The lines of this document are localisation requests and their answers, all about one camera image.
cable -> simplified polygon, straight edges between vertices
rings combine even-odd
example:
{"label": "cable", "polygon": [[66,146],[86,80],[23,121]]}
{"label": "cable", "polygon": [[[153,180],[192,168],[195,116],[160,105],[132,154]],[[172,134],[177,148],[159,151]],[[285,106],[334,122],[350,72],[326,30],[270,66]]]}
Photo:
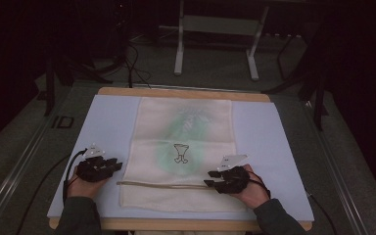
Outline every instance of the cable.
{"label": "cable", "polygon": [[66,173],[66,178],[64,179],[64,185],[63,185],[63,202],[65,202],[66,198],[67,198],[67,189],[69,188],[69,177],[70,177],[70,171],[71,171],[71,168],[72,168],[72,164],[74,163],[75,159],[78,156],[83,155],[86,151],[87,151],[87,149],[79,151],[77,154],[74,155],[74,157],[72,157],[72,159],[70,161],[70,164],[69,164],[69,167],[68,167],[67,173]]}
{"label": "cable", "polygon": [[71,154],[66,155],[62,159],[60,159],[58,162],[56,162],[44,175],[44,177],[41,179],[41,182],[39,182],[38,187],[35,189],[35,192],[32,195],[31,200],[29,201],[28,206],[26,207],[26,210],[23,212],[23,218],[21,219],[20,226],[18,227],[17,230],[17,235],[20,234],[21,230],[23,229],[24,221],[26,219],[26,216],[28,215],[29,209],[32,206],[33,201],[35,200],[36,195],[38,194],[39,189],[41,188],[42,184],[44,183],[45,179],[47,179],[48,175],[64,160],[66,160]]}
{"label": "cable", "polygon": [[319,206],[319,208],[322,210],[323,214],[325,214],[326,218],[328,219],[329,223],[331,224],[331,228],[334,231],[334,234],[337,235],[338,234],[337,229],[335,228],[335,225],[332,222],[332,219],[329,216],[329,214],[326,212],[326,210],[322,206],[320,206],[319,202],[315,199],[315,197],[313,197],[313,195],[311,195],[310,193],[308,193],[308,194],[309,194],[309,197],[312,198],[313,201]]}

drawing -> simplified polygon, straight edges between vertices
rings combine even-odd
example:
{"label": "drawing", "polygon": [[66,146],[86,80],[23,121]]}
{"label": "drawing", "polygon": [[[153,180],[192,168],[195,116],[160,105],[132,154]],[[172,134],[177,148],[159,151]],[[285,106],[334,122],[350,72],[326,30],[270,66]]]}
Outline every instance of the drawing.
{"label": "drawing", "polygon": [[174,159],[178,164],[183,162],[184,164],[188,163],[188,160],[185,159],[185,152],[189,149],[188,145],[183,144],[174,144],[176,151],[178,152],[178,158]]}

finger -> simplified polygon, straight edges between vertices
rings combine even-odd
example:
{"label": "finger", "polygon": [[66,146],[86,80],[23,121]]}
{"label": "finger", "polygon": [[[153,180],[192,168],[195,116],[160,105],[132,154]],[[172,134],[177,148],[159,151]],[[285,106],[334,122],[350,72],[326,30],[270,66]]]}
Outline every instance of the finger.
{"label": "finger", "polygon": [[78,165],[76,165],[76,166],[74,167],[74,174],[77,174],[77,167],[78,167]]}
{"label": "finger", "polygon": [[249,164],[245,164],[245,165],[243,165],[243,168],[244,168],[246,171],[253,172],[253,169],[252,169],[252,167],[251,167]]}

metal frame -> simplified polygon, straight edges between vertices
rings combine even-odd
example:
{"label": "metal frame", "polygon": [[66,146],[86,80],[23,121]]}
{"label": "metal frame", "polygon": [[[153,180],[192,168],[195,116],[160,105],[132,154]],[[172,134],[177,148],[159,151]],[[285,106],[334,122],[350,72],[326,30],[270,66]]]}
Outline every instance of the metal frame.
{"label": "metal frame", "polygon": [[246,51],[249,64],[250,76],[252,80],[259,80],[258,69],[256,67],[255,52],[258,47],[264,22],[267,17],[269,7],[264,7],[259,21],[239,20],[213,17],[199,17],[184,15],[184,0],[179,1],[179,27],[178,27],[178,48],[176,50],[175,75],[182,75],[182,64],[184,57],[184,30],[202,31],[213,33],[226,33],[238,35],[250,35],[254,41],[250,49]]}

floor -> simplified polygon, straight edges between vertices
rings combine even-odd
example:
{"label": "floor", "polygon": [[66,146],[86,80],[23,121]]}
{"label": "floor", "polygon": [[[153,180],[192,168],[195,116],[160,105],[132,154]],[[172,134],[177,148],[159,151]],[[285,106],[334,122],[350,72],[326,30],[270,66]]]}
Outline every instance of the floor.
{"label": "floor", "polygon": [[[134,64],[134,86],[149,84],[154,88],[191,87],[259,93],[283,81],[276,56],[285,39],[269,35],[261,39],[256,54],[260,81],[251,81],[244,41],[239,39],[240,43],[235,44],[233,38],[212,38],[201,33],[187,36],[182,75],[175,76],[175,38],[175,31],[169,29],[164,30],[158,43],[137,34],[131,38],[127,58]],[[305,47],[300,38],[294,39],[282,55],[284,71],[293,69]],[[106,60],[95,62],[98,67],[108,63]],[[67,163],[57,162],[70,154],[92,97],[103,86],[78,72],[74,76],[73,87],[56,86],[56,107],[52,115],[44,117],[45,102],[32,100],[0,133],[0,189],[9,192],[5,197],[0,194],[0,200],[4,199],[0,202],[0,234],[18,234],[18,230],[19,234],[52,234],[46,212]],[[102,76],[113,81],[112,86],[128,85],[126,67]],[[41,90],[45,89],[43,78],[37,79]],[[310,124],[310,108],[297,98],[299,88],[297,84],[271,99],[282,117],[305,187],[311,189],[310,193],[332,217],[338,234],[376,234],[376,184],[333,97],[327,94],[325,98],[328,116],[323,117],[324,131],[319,133]],[[54,127],[56,117],[73,117],[74,125]],[[10,184],[14,177],[18,182]],[[352,200],[353,205],[346,202],[347,199]],[[310,203],[315,222],[308,233],[332,234],[325,214],[314,201]]]}

